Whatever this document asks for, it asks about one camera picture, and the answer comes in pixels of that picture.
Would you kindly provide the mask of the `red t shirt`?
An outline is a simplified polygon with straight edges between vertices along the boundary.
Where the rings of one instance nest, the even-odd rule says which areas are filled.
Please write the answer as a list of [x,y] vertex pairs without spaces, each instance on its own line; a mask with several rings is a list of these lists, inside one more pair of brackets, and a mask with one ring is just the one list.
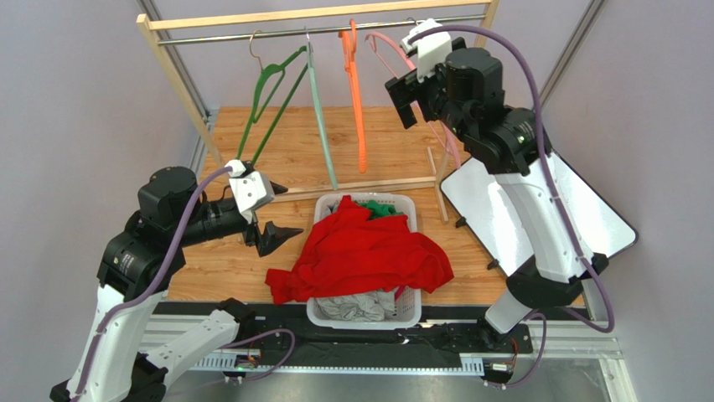
[[376,217],[368,204],[344,195],[313,225],[292,269],[268,270],[265,283],[279,305],[400,287],[432,293],[453,278],[445,251],[410,230],[407,215]]

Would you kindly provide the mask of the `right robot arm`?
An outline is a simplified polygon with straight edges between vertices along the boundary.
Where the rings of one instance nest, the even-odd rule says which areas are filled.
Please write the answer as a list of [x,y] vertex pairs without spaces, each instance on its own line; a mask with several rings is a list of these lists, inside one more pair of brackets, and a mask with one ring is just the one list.
[[415,125],[418,105],[426,121],[449,128],[505,191],[534,252],[485,313],[484,332],[504,336],[535,310],[569,305],[609,260],[590,249],[572,222],[539,114],[505,104],[502,63],[485,49],[447,33],[403,39],[401,48],[417,56],[416,68],[385,87],[402,125]]

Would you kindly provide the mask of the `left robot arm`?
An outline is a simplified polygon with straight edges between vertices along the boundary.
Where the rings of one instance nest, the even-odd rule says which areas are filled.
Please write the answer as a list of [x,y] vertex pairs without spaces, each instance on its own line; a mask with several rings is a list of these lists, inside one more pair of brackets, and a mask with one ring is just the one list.
[[208,200],[207,182],[186,167],[160,169],[139,189],[138,210],[101,257],[94,321],[79,366],[51,389],[53,401],[160,401],[207,355],[257,340],[256,314],[230,298],[173,341],[140,351],[152,314],[185,265],[186,247],[241,235],[266,256],[297,234],[258,224],[257,210],[284,193],[282,185],[250,162],[232,160],[222,172],[230,198]]

